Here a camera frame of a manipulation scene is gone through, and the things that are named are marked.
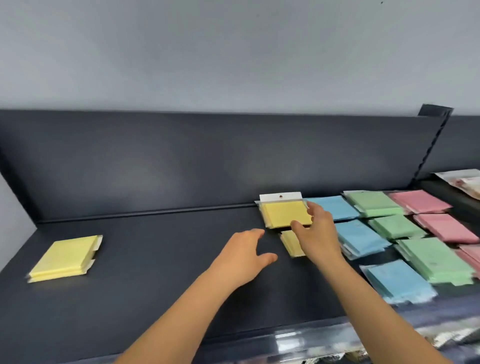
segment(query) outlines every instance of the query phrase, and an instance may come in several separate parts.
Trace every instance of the person's left hand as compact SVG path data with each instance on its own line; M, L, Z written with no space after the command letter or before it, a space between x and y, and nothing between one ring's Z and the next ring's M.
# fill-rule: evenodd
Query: person's left hand
M211 264L211 271L231 290L250 282L267 265L275 262L274 253L257 255L257 243L265 233L262 229L236 232Z

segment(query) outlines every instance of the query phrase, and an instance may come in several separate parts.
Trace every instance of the blue sticky note pad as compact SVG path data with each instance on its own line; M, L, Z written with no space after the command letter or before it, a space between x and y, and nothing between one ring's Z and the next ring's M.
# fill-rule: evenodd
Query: blue sticky note pad
M334 221L349 220L360 216L360 213L342 196L307 198L306 200L312 201L330 212Z
M335 228L339 240L357 256L374 253L391 245L387 239L358 220L338 222Z
M403 260L371 267L369 272L393 298L408 297L433 290L432 286Z

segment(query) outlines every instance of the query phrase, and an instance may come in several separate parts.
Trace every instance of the bare skin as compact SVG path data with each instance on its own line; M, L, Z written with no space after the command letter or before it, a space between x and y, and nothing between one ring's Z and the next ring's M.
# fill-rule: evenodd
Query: bare skin
M292 222L306 256L333 287L360 340L375 364L447 364L344 260L330 213L308 203L312 226ZM277 255L257 255L264 230L235 233L185 293L116 364L190 363L216 312L228 296L254 279Z

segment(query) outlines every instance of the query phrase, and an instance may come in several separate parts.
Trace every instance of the hand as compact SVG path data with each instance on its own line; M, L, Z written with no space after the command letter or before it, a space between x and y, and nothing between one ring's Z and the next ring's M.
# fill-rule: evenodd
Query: hand
M307 202L307 206L308 213L313 216L310 228L306 229L298 221L291 223L292 230L299 239L305 255L319 269L339 261L344 262L332 214L310 201Z
M252 229L233 234L209 270L232 291L250 282L278 258L274 253L257 255L258 239L264 233L262 229Z

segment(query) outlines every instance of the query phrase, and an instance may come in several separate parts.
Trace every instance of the white wall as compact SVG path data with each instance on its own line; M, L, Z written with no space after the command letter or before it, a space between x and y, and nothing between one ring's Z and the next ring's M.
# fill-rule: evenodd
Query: white wall
M2 0L0 108L480 114L478 0Z
M0 271L35 230L35 225L0 175Z

